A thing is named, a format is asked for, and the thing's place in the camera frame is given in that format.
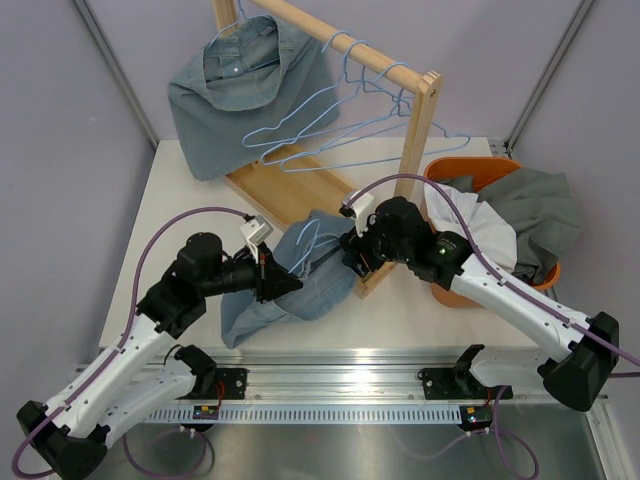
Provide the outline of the white shirt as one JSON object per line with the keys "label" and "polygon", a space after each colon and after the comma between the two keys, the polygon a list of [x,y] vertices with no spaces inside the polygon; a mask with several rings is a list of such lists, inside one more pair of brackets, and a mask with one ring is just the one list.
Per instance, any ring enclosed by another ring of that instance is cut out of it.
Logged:
{"label": "white shirt", "polygon": [[[506,272],[512,273],[517,264],[515,230],[488,202],[480,201],[477,193],[463,193],[444,184],[440,188],[461,214],[481,253]],[[432,185],[424,186],[424,201],[426,214],[436,231],[452,231],[467,237],[450,205]]]}

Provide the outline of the grey pleated skirt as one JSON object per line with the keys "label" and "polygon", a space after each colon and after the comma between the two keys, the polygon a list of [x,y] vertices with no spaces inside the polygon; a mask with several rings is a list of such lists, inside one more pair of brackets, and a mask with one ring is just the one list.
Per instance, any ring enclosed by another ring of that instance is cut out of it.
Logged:
{"label": "grey pleated skirt", "polygon": [[[511,274],[530,284],[544,283],[581,233],[578,205],[563,173],[520,168],[478,192],[473,191],[471,176],[441,180],[440,184],[477,193],[480,201],[488,202],[515,230],[517,264]],[[464,220],[459,221],[471,236]]]}

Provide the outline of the light blue denim garment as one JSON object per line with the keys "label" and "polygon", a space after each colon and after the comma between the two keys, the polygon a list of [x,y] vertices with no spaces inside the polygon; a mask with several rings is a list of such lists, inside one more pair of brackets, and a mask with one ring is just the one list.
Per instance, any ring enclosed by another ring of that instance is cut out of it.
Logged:
{"label": "light blue denim garment", "polygon": [[[242,145],[242,138],[261,127],[273,127],[314,92],[334,84],[322,43],[298,28],[277,22],[281,64],[231,75],[202,68],[202,49],[168,84],[168,101],[179,143],[192,176],[200,181],[227,175],[259,159],[265,147]],[[250,142],[288,137],[335,101],[319,97],[277,132]],[[329,116],[317,129],[338,119]]]}

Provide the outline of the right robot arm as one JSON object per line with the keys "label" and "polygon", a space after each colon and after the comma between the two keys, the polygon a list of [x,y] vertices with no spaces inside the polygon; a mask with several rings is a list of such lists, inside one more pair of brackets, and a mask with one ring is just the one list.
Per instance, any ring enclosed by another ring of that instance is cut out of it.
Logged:
{"label": "right robot arm", "polygon": [[340,243],[343,262],[365,277],[384,264],[405,265],[417,278],[493,312],[536,344],[510,351],[468,347],[447,370],[423,369],[426,398],[481,398],[501,388],[545,390],[562,405],[591,409],[619,361],[619,323],[547,298],[484,258],[465,237],[436,232],[403,197],[373,204],[369,194],[347,200],[341,214],[355,222]]}

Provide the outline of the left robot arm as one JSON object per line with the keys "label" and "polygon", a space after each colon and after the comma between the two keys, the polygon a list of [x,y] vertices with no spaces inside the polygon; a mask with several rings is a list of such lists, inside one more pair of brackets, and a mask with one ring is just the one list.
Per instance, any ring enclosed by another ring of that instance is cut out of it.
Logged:
{"label": "left robot arm", "polygon": [[194,345],[179,348],[155,376],[129,384],[205,314],[207,298],[250,291],[265,302],[302,286],[265,244],[226,259],[217,235],[192,235],[160,281],[134,304],[119,339],[59,394],[44,403],[29,401],[18,411],[28,445],[61,478],[86,478],[108,449],[156,408],[223,392],[216,362]]}

